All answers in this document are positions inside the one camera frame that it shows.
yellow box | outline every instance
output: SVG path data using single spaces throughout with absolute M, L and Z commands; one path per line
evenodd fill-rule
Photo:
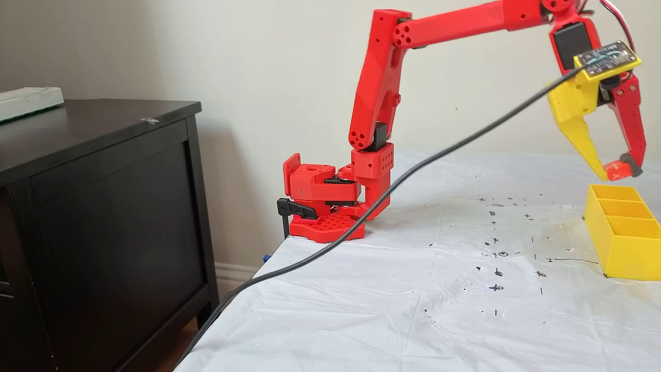
M 585 222 L 606 275 L 661 280 L 661 226 L 636 189 L 590 185 Z

perforated base plate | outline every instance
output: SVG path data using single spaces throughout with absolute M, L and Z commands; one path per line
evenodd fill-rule
M 329 216 L 319 217 L 318 224 L 304 224 L 296 221 L 290 223 L 290 234 L 303 236 L 317 243 L 329 243 L 344 234 L 354 224 L 354 219 L 333 213 Z M 365 237 L 365 224 L 361 224 L 349 239 L 361 239 Z

red wire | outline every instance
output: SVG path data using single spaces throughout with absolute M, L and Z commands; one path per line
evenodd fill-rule
M 625 22 L 623 15 L 616 8 L 614 8 L 608 1 L 601 0 L 601 3 L 606 9 L 608 9 L 609 12 L 613 13 L 615 18 L 617 19 L 617 22 L 619 22 L 620 26 L 622 26 L 625 35 L 627 35 L 627 40 L 629 41 L 629 46 L 631 47 L 631 50 L 633 52 L 636 52 L 636 48 L 633 45 L 633 38 L 631 37 L 631 32 L 629 32 L 629 27 L 627 26 L 627 23 Z

dark wooden dresser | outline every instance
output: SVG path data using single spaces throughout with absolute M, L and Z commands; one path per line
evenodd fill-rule
M 218 302 L 197 102 L 0 124 L 0 371 L 148 370 Z

dresser top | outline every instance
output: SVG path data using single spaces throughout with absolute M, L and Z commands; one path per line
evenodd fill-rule
M 0 187 L 201 110 L 199 102 L 67 100 L 64 106 L 0 122 Z

